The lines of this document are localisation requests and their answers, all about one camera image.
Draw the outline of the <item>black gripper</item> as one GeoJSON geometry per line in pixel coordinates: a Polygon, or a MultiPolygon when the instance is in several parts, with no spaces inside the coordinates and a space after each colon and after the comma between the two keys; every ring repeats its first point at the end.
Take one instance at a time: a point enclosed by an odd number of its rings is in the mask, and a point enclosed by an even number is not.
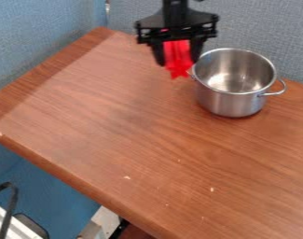
{"type": "Polygon", "coordinates": [[[135,22],[139,44],[151,44],[154,57],[159,66],[164,66],[163,43],[190,40],[191,60],[199,59],[203,41],[218,36],[219,15],[188,8],[180,15],[170,16],[160,9],[154,15],[135,22]]]}

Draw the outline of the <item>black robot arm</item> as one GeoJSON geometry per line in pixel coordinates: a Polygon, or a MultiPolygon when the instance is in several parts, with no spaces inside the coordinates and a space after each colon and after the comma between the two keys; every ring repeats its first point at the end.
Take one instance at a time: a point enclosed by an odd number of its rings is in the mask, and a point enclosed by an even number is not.
{"type": "Polygon", "coordinates": [[[158,65],[164,66],[164,44],[186,40],[188,56],[195,62],[204,42],[218,36],[218,21],[216,13],[190,8],[188,0],[162,0],[158,12],[135,21],[138,43],[151,48],[158,65]]]}

